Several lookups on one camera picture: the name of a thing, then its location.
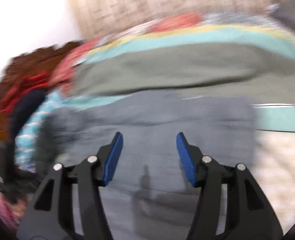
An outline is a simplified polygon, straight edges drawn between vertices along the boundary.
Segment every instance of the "metal screw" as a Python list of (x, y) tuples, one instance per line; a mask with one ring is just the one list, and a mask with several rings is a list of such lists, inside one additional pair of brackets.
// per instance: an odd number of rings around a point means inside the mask
[(94, 163), (97, 161), (97, 157), (95, 155), (91, 155), (88, 157), (88, 162), (89, 163)]
[(239, 171), (245, 171), (246, 166), (245, 166), (243, 163), (239, 163), (239, 164), (237, 165), (237, 168), (238, 168)]
[(210, 156), (208, 156), (208, 155), (205, 155), (205, 156), (202, 157), (202, 161), (204, 163), (210, 163), (212, 161), (212, 158)]
[(56, 164), (54, 164), (53, 169), (55, 171), (59, 171), (62, 167), (63, 167), (63, 165), (61, 163), (56, 163)]

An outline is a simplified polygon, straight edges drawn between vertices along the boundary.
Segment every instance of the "yellow stripe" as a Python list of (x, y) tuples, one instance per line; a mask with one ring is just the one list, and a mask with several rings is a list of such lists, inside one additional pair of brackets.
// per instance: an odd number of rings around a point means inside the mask
[(240, 29), (244, 31), (249, 32), (257, 32), (257, 33), (266, 33), (273, 37), (279, 38), (279, 39), (285, 39), (285, 40), (292, 40), (294, 41), (294, 37), (286, 33), (285, 31), (269, 28), (269, 27), (263, 27), (263, 26), (248, 26), (248, 25), (237, 25), (237, 24), (226, 24), (226, 25), (203, 25), (193, 28), (183, 28), (183, 29), (177, 29), (167, 32), (160, 32), (160, 33), (147, 33), (140, 36), (132, 36), (132, 37), (126, 37), (119, 40), (116, 40), (112, 42), (111, 44), (93, 49), (89, 51), (86, 56), (90, 56), (94, 53), (105, 51), (108, 49), (115, 48), (116, 46), (122, 45), (124, 43), (127, 43), (132, 40), (144, 40), (144, 39), (156, 39), (156, 38), (164, 38), (164, 37), (170, 37), (180, 34), (193, 34), (193, 33), (204, 33), (204, 32), (210, 32), (210, 31), (216, 31), (216, 30), (222, 30), (226, 28), (234, 28), (234, 29)]

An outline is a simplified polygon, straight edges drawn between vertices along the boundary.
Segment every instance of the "blue finger pad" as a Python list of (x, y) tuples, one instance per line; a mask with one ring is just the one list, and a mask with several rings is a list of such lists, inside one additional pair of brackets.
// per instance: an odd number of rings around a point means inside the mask
[(180, 134), (176, 136), (176, 148), (179, 152), (179, 156), (180, 156), (181, 163), (183, 165), (187, 180), (189, 183), (191, 183), (192, 186), (195, 187), (197, 185), (195, 166), (192, 162), (192, 159), (184, 143), (184, 140)]
[(123, 135), (120, 133), (105, 163), (103, 182), (106, 185), (113, 179), (117, 163), (123, 148)]

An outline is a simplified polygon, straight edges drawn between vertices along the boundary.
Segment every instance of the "white wall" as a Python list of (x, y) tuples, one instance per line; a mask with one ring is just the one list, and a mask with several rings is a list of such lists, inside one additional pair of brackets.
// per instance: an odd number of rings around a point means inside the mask
[(81, 39), (67, 0), (0, 0), (0, 77), (11, 57)]

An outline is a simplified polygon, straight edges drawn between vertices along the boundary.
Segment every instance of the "gray blanket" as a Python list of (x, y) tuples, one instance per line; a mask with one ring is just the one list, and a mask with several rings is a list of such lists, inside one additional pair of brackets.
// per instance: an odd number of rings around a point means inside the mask
[(74, 95), (175, 88), (185, 95), (240, 96), (295, 104), (295, 61), (238, 44), (194, 44), (126, 53), (76, 68)]
[(184, 100), (147, 91), (84, 111), (55, 110), (40, 129), (36, 169), (46, 172), (58, 154), (56, 161), (77, 164), (110, 143), (117, 131), (124, 147), (113, 181), (100, 192), (119, 240), (186, 238), (199, 190), (188, 185), (181, 170), (175, 145), (180, 131), (222, 164), (251, 166), (253, 161), (254, 113), (243, 98)]

